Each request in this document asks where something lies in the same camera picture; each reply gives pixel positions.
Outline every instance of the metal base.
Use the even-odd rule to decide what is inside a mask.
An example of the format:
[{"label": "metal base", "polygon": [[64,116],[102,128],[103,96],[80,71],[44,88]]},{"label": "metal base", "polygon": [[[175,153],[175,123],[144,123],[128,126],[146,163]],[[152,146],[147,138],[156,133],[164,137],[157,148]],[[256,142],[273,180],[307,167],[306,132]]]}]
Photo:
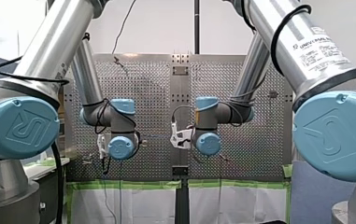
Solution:
[{"label": "metal base", "polygon": [[349,202],[337,203],[332,208],[332,224],[356,224],[356,214],[349,212]]},{"label": "metal base", "polygon": [[39,205],[39,186],[30,182],[23,194],[0,202],[0,224],[38,224]]}]

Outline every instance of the light blue joint cover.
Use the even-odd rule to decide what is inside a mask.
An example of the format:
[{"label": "light blue joint cover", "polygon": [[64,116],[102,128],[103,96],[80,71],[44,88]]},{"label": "light blue joint cover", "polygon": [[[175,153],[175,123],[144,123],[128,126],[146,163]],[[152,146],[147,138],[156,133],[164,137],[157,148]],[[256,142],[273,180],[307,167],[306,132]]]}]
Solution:
[{"label": "light blue joint cover", "polygon": [[213,106],[218,105],[219,98],[214,96],[200,96],[197,97],[195,101],[195,106],[197,107],[198,111],[208,110]]},{"label": "light blue joint cover", "polygon": [[114,137],[108,144],[108,154],[114,160],[127,160],[132,156],[133,152],[134,143],[124,136]]},{"label": "light blue joint cover", "polygon": [[126,115],[135,114],[135,101],[131,99],[113,99],[111,104]]},{"label": "light blue joint cover", "polygon": [[0,159],[34,157],[51,146],[59,134],[59,119],[47,102],[31,96],[0,103]]},{"label": "light blue joint cover", "polygon": [[356,92],[329,91],[307,100],[294,118],[293,140],[317,170],[356,182]]},{"label": "light blue joint cover", "polygon": [[221,138],[215,133],[204,133],[197,139],[197,149],[206,156],[216,155],[221,150]]}]

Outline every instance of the perforated metal pegboard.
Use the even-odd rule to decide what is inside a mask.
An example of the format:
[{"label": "perforated metal pegboard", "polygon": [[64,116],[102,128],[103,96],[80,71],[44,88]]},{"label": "perforated metal pegboard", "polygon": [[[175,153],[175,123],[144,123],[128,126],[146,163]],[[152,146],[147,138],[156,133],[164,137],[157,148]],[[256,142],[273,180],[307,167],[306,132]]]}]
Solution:
[{"label": "perforated metal pegboard", "polygon": [[[239,56],[193,56],[192,105],[198,96],[218,96],[227,101],[234,91],[242,61]],[[278,97],[269,97],[270,91],[276,91]],[[239,128],[219,125],[221,155],[227,161],[220,157],[206,158],[193,150],[189,157],[190,178],[282,179],[281,165],[290,160],[290,149],[284,147],[287,146],[284,141],[291,141],[292,115],[286,113],[290,111],[290,94],[284,78],[270,66],[257,92],[254,120]]]},{"label": "perforated metal pegboard", "polygon": [[[176,94],[175,91],[184,92],[184,97],[189,94],[192,105],[195,97],[200,95],[214,95],[227,100],[235,88],[244,57],[191,55],[187,63],[190,81],[187,82],[171,79],[177,78],[172,73],[176,62],[172,63],[174,58],[171,55],[118,57],[123,68],[113,63],[110,55],[94,56],[102,90],[109,99],[123,97],[135,100],[137,129],[149,141],[148,147],[143,147],[130,161],[125,161],[122,168],[119,162],[112,161],[109,174],[102,176],[96,134],[93,127],[82,124],[78,119],[81,104],[76,88],[71,91],[67,88],[66,153],[72,158],[67,178],[69,181],[120,177],[142,181],[170,180],[172,164],[187,161],[178,158],[179,154],[176,154],[176,149],[171,150],[169,142],[170,114],[174,109],[171,106],[177,102],[177,96],[172,95]],[[191,86],[182,88],[186,83]],[[281,165],[291,160],[292,115],[289,112],[292,97],[287,87],[284,78],[270,68],[256,97],[255,119],[241,128],[220,125],[221,154],[230,161],[224,162],[218,157],[204,158],[191,151],[188,156],[189,178],[221,176],[281,180]],[[269,98],[270,91],[277,91],[278,97]]]},{"label": "perforated metal pegboard", "polygon": [[168,55],[118,56],[123,68],[110,55],[95,55],[94,61],[104,96],[135,100],[137,130],[147,139],[148,147],[142,147],[129,161],[112,161],[110,172],[102,176],[93,127],[78,119],[81,104],[76,88],[72,90],[72,141],[76,156],[68,167],[69,181],[99,178],[131,180],[171,179],[169,150],[169,74]]}]

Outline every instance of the aluminum tube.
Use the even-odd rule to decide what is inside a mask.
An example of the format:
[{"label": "aluminum tube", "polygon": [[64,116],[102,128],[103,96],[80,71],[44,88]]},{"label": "aluminum tube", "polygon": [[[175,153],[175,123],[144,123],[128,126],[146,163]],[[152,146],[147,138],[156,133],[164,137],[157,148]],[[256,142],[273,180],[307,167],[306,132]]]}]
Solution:
[{"label": "aluminum tube", "polygon": [[0,161],[0,202],[27,190],[28,179],[20,161]]},{"label": "aluminum tube", "polygon": [[83,105],[101,102],[104,97],[93,62],[90,43],[83,39],[72,63],[73,76]]},{"label": "aluminum tube", "polygon": [[[300,6],[296,0],[245,3],[250,20],[269,49],[283,18]],[[276,56],[281,71],[297,95],[294,110],[309,97],[356,78],[347,73],[355,68],[354,65],[306,12],[295,15],[284,27]]]},{"label": "aluminum tube", "polygon": [[[56,0],[36,33],[15,75],[62,79],[94,15],[90,0]],[[58,100],[60,84],[3,78]]]},{"label": "aluminum tube", "polygon": [[[259,34],[256,34],[250,44],[248,56],[244,61],[244,66],[242,67],[241,74],[235,86],[234,96],[252,91],[259,85],[268,69],[269,57],[270,53],[267,46]],[[233,99],[250,102],[254,98],[255,93],[256,92],[253,92],[239,98],[233,97]]]}]

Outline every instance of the vertical metal pole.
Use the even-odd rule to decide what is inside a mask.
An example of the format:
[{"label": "vertical metal pole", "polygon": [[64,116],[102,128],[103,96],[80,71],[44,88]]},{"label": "vertical metal pole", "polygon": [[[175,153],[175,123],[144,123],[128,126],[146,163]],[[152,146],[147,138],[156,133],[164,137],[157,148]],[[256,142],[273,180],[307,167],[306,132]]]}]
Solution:
[{"label": "vertical metal pole", "polygon": [[194,0],[195,54],[200,54],[200,0]]}]

